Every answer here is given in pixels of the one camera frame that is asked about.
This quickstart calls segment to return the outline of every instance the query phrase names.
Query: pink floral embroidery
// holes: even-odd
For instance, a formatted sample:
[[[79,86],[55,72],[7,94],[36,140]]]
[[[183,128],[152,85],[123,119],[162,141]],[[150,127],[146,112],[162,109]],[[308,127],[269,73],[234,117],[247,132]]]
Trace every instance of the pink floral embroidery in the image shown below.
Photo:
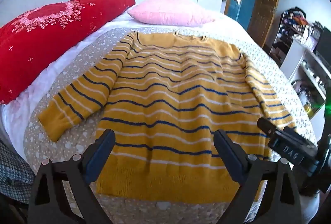
[[[56,23],[59,23],[62,28],[65,28],[69,22],[73,22],[74,20],[81,21],[82,17],[80,14],[81,10],[84,8],[85,7],[83,7],[78,0],[38,7],[17,17],[17,19],[11,24],[15,26],[12,33],[18,33],[23,29],[31,32],[37,27],[44,29],[48,24],[55,25]],[[57,13],[38,16],[40,13],[47,13],[48,10],[49,12],[54,12],[56,9],[58,9]]]

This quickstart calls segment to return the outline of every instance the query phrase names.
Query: pillow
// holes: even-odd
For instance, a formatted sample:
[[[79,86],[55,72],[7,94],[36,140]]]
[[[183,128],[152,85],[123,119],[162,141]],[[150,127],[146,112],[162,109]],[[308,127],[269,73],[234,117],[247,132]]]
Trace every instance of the pillow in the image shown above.
[[[51,62],[135,0],[71,0],[27,11],[0,28],[0,103],[24,91]]]
[[[191,0],[144,0],[127,13],[148,24],[198,26],[214,21],[210,11]]]

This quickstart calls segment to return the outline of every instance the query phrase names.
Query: houndstooth fabric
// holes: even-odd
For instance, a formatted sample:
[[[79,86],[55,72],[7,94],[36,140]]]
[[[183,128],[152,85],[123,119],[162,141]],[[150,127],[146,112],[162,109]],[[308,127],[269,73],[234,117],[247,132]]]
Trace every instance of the houndstooth fabric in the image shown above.
[[[28,204],[34,178],[30,166],[0,140],[0,192]]]

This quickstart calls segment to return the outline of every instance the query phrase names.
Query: door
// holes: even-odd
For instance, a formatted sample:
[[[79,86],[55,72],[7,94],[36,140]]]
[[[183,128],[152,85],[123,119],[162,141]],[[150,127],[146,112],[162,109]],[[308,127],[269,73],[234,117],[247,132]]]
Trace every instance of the door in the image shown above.
[[[247,33],[263,47],[272,25],[278,0],[255,0]]]

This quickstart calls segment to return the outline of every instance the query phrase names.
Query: sweater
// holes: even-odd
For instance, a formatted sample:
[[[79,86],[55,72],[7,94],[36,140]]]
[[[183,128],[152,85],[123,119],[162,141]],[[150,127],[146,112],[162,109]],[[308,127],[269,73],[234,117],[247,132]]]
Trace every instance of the sweater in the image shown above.
[[[268,159],[269,140],[257,120],[295,126],[236,46],[177,33],[129,33],[38,118],[55,142],[102,108],[96,138],[112,129],[116,142],[97,191],[151,201],[231,201],[239,185],[218,156],[213,133],[223,129],[246,153]]]

